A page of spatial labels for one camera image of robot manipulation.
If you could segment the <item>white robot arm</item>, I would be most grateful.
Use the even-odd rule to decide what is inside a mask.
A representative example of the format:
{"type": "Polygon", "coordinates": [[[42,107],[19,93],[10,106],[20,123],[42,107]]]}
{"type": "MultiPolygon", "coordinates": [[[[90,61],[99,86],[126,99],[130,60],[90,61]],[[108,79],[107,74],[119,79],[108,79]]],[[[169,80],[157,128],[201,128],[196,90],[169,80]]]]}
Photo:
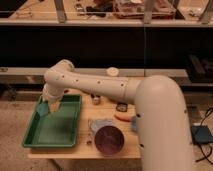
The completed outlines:
{"type": "Polygon", "coordinates": [[[79,74],[71,61],[61,60],[46,70],[44,80],[42,97],[48,102],[74,88],[134,105],[143,171],[196,171],[186,102],[173,79],[79,74]]]}

